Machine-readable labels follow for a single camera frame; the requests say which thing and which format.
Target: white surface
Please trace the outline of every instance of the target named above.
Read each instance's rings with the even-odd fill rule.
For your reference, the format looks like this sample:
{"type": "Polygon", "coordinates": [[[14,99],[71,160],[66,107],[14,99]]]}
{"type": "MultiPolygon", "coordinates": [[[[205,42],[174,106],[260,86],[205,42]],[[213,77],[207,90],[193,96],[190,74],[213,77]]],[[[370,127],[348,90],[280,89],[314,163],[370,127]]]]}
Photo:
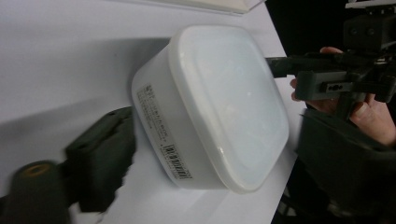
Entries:
{"type": "Polygon", "coordinates": [[[210,8],[227,12],[247,13],[248,5],[244,0],[146,0],[184,6],[210,8]]]}
{"type": "MultiPolygon", "coordinates": [[[[266,57],[284,55],[264,5],[236,17],[122,1],[1,1],[1,194],[16,169],[62,161],[62,149],[93,122],[129,105],[132,74],[191,24],[243,26],[266,57]]],[[[241,196],[177,188],[138,123],[134,165],[102,223],[270,223],[295,159],[291,150],[303,107],[290,100],[286,79],[276,83],[290,115],[290,140],[259,191],[241,196]]],[[[94,223],[97,216],[74,220],[94,223]]]]}
{"type": "Polygon", "coordinates": [[[186,28],[168,48],[173,80],[220,179],[235,192],[256,190],[289,136],[260,49],[232,26],[186,28]]]}

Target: product label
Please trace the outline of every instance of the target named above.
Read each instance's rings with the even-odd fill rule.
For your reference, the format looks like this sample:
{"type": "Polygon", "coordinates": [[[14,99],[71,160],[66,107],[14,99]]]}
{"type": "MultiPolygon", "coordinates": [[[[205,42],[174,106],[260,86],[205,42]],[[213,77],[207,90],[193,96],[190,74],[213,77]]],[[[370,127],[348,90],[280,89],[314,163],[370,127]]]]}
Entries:
{"type": "Polygon", "coordinates": [[[150,84],[137,92],[139,103],[145,115],[149,131],[160,149],[169,169],[176,179],[192,179],[192,176],[177,152],[176,143],[169,131],[163,114],[158,106],[154,91],[150,84]]]}

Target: human hand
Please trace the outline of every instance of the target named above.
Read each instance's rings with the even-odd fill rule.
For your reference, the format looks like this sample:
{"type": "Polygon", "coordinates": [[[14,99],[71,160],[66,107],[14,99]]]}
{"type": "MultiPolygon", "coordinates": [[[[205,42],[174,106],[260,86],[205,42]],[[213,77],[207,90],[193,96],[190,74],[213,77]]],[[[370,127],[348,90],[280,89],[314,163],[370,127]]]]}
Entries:
{"type": "MultiPolygon", "coordinates": [[[[321,53],[342,53],[340,49],[325,47],[320,50],[321,53]]],[[[297,79],[293,79],[290,85],[295,89],[297,79]]],[[[364,102],[355,105],[349,119],[363,132],[372,137],[379,143],[393,147],[396,145],[396,127],[390,116],[388,107],[385,103],[376,101],[373,94],[367,94],[364,102]]],[[[300,101],[296,98],[295,92],[291,94],[293,101],[300,101]]],[[[334,114],[338,104],[336,99],[306,101],[316,110],[328,114],[334,114]]]]}

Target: black object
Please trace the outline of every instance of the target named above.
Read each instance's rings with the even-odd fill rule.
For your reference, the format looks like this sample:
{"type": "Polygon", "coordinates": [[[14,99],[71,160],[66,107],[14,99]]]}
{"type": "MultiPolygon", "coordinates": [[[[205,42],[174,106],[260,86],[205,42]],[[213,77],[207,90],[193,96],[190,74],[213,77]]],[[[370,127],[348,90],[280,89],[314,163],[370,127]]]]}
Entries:
{"type": "Polygon", "coordinates": [[[288,56],[315,52],[324,46],[343,46],[344,21],[361,15],[360,10],[359,14],[345,11],[345,4],[346,0],[265,1],[288,56]]]}
{"type": "MultiPolygon", "coordinates": [[[[380,218],[394,223],[395,151],[346,122],[366,93],[374,93],[377,101],[386,103],[395,93],[395,6],[368,7],[366,12],[345,22],[344,43],[349,49],[345,53],[308,53],[267,62],[274,77],[298,77],[297,98],[339,98],[336,117],[305,112],[297,148],[304,169],[329,196],[333,213],[347,217],[343,219],[347,223],[376,223],[380,218]]],[[[286,220],[282,218],[288,217],[276,213],[274,223],[341,223],[325,212],[312,216],[316,205],[306,207],[285,196],[282,200],[296,208],[298,216],[286,220]],[[329,222],[318,221],[323,217],[329,222]]]]}
{"type": "Polygon", "coordinates": [[[343,215],[396,211],[396,151],[315,110],[305,110],[302,130],[299,159],[343,215]]]}
{"type": "Polygon", "coordinates": [[[348,52],[267,59],[274,77],[296,75],[296,97],[301,100],[339,98],[335,115],[344,120],[366,93],[388,103],[396,91],[394,8],[368,7],[367,15],[346,21],[348,52]]]}
{"type": "Polygon", "coordinates": [[[65,152],[61,164],[38,161],[16,172],[9,194],[0,199],[1,224],[70,223],[73,203],[81,212],[105,212],[132,164],[132,108],[106,114],[65,152]]]}

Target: barcode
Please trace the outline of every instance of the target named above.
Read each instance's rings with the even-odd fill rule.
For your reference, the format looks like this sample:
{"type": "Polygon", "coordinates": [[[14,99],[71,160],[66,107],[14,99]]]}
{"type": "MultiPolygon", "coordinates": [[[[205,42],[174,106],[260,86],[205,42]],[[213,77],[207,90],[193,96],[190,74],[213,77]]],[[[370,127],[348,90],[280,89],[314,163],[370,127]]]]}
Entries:
{"type": "Polygon", "coordinates": [[[191,179],[192,176],[189,170],[184,165],[183,161],[178,155],[175,145],[162,148],[162,152],[166,161],[176,179],[191,179]]]}

